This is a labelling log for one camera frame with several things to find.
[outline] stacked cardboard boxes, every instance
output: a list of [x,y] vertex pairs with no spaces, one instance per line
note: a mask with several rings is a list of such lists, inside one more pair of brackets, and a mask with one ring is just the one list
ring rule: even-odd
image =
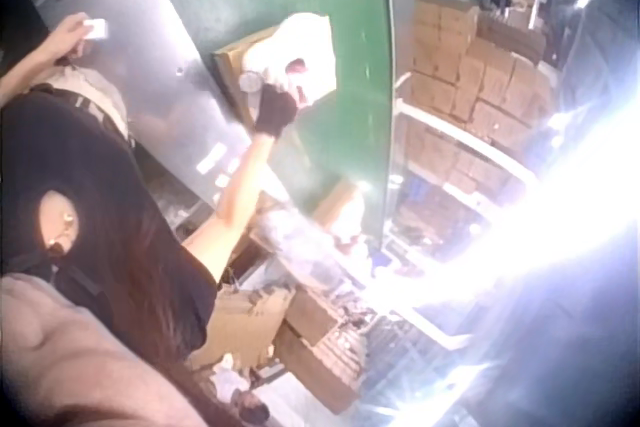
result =
[[416,0],[416,40],[452,52],[464,52],[476,33],[479,9],[459,0]]
[[275,355],[309,391],[336,415],[359,397],[366,355],[362,337],[327,336],[315,347],[283,324],[273,345]]
[[521,29],[483,12],[478,17],[478,37],[529,59],[534,65],[542,60],[547,45],[545,36],[535,30]]
[[340,323],[340,313],[320,294],[299,287],[285,320],[310,346],[315,346]]
[[[424,16],[441,12],[441,6],[427,5]],[[436,43],[442,25],[436,28],[416,20],[415,29],[412,105],[510,152],[521,151],[533,129],[552,115],[550,80],[527,59],[481,38],[474,38],[462,52],[450,50]],[[453,175],[459,180],[451,174],[452,146],[429,135],[420,140],[420,135],[427,134],[409,136],[410,160],[440,179]],[[437,160],[432,159],[434,152]],[[471,189],[470,183],[460,184],[463,191]]]

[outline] bright light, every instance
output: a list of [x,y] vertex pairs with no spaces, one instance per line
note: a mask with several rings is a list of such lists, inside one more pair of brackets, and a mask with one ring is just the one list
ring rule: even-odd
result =
[[233,174],[238,166],[240,165],[240,159],[238,157],[236,157],[235,159],[232,159],[231,162],[229,162],[229,165],[227,166],[227,172],[229,172],[230,174]]
[[216,185],[221,189],[224,189],[229,184],[229,180],[231,179],[229,179],[228,175],[220,174],[216,179]]
[[397,299],[415,302],[407,298],[409,290],[421,291],[422,303],[471,300],[498,279],[508,280],[606,242],[640,211],[640,172],[632,167],[640,164],[639,122],[640,109],[634,105],[598,125],[481,240],[440,274],[398,291]]
[[584,9],[589,2],[591,2],[591,0],[577,0],[576,1],[576,8]]
[[482,232],[482,227],[478,224],[471,224],[469,226],[469,232],[471,232],[471,235],[479,235],[480,232]]
[[558,112],[557,114],[553,114],[547,125],[553,130],[562,131],[566,129],[571,122],[571,117],[571,114],[568,112]]
[[358,189],[360,189],[360,192],[363,192],[363,193],[371,192],[373,190],[373,187],[371,187],[371,184],[366,180],[360,180],[356,182],[356,185],[358,186]]
[[560,146],[564,144],[564,135],[558,134],[553,139],[551,139],[551,147],[554,149],[560,148]]
[[457,402],[486,365],[456,367],[435,386],[437,393],[422,402],[403,406],[389,427],[431,427]]

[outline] cardboard box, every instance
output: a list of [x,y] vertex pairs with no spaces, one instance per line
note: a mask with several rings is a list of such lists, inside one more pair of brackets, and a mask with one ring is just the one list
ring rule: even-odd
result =
[[424,132],[425,125],[413,118],[407,117],[407,131],[406,131],[406,149],[407,149],[407,157],[410,160],[416,160],[422,150],[424,149]]
[[531,131],[521,122],[497,112],[494,117],[494,125],[489,137],[500,145],[519,151],[525,147]]
[[471,122],[467,127],[480,138],[495,140],[500,145],[516,151],[525,146],[531,133],[521,122],[482,101],[476,102]]
[[498,124],[498,111],[495,107],[478,100],[473,107],[471,121],[467,124],[467,130],[481,139],[488,140]]
[[525,111],[521,115],[522,121],[528,125],[537,125],[551,117],[554,111],[555,105],[551,81],[544,73],[536,71],[535,88]]
[[242,92],[238,85],[238,78],[242,74],[242,59],[251,46],[271,37],[277,29],[278,26],[261,30],[213,53],[218,85],[222,87],[241,122],[250,130],[253,130],[254,121],[247,104],[247,94]]
[[449,113],[453,107],[455,88],[433,77],[414,72],[412,95],[417,107],[431,107]]
[[458,53],[463,53],[469,48],[472,38],[469,33],[448,31],[444,28],[440,31],[440,45],[442,48]]
[[286,324],[273,345],[286,369],[335,415],[358,399],[357,375],[347,365],[345,352],[330,352],[324,345],[312,348]]
[[500,190],[509,178],[509,173],[485,160],[475,158],[469,176],[493,191]]
[[473,194],[476,191],[477,185],[473,179],[470,179],[465,174],[457,169],[453,169],[449,174],[447,182],[454,187],[460,189],[465,194]]
[[413,27],[414,37],[418,44],[423,46],[440,45],[440,29],[433,25],[416,24]]
[[448,49],[436,49],[433,52],[433,76],[455,84],[458,79],[458,67],[461,54]]
[[256,367],[273,343],[294,292],[276,288],[235,291],[223,287],[207,324],[207,341],[189,357],[193,368],[215,364],[227,353],[240,367]]
[[442,30],[465,35],[475,35],[480,10],[476,6],[442,7],[440,26]]
[[514,27],[484,12],[478,20],[478,37],[529,59],[533,65],[538,65],[546,48],[546,38],[540,32]]
[[467,50],[466,55],[486,63],[487,60],[491,57],[494,49],[495,45],[493,45],[491,42],[476,37],[469,44],[469,49]]
[[418,166],[439,179],[447,179],[458,158],[458,149],[434,134],[425,133],[424,150]]
[[478,96],[493,105],[502,105],[513,65],[514,58],[509,52],[494,47],[486,62]]
[[511,81],[505,91],[502,107],[518,118],[522,118],[529,107],[538,71],[527,61],[516,59]]
[[482,84],[484,69],[485,64],[482,58],[474,57],[473,53],[463,55],[458,67],[457,86],[474,95],[477,94]]
[[439,25],[441,30],[475,36],[480,10],[473,2],[460,0],[416,0],[416,23]]
[[476,102],[476,93],[466,89],[457,88],[456,95],[453,100],[453,108],[451,115],[460,120],[467,122],[471,118],[473,112],[473,104]]
[[440,26],[440,6],[428,0],[416,0],[413,11],[416,24]]
[[285,320],[313,347],[338,326],[341,316],[318,294],[298,288],[289,304]]
[[423,45],[418,42],[414,44],[413,69],[426,75],[434,75],[436,69],[435,54],[438,47],[434,45]]
[[456,162],[456,169],[460,172],[471,175],[473,172],[473,165],[476,161],[477,157],[466,150],[460,149],[458,153],[458,160]]

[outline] black t-shirt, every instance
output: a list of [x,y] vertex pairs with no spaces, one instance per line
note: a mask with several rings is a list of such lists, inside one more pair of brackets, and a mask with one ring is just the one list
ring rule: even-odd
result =
[[59,261],[56,288],[111,327],[113,306],[103,287],[127,279],[132,259],[123,246],[143,245],[139,255],[167,287],[181,353],[201,347],[215,280],[173,235],[126,145],[91,114],[47,93],[15,98],[2,109],[0,127],[2,273],[26,266],[26,273],[50,280],[38,212],[44,194],[57,191],[73,203],[79,233]]

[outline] long dark hair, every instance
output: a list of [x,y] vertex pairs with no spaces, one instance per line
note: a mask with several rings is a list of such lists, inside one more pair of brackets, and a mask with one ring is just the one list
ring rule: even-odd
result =
[[242,422],[208,393],[187,367],[180,319],[175,318],[164,271],[168,266],[151,264],[148,255],[158,219],[144,216],[137,221],[140,235],[124,241],[125,266],[105,289],[112,309],[114,334],[169,380],[207,425],[241,427]]

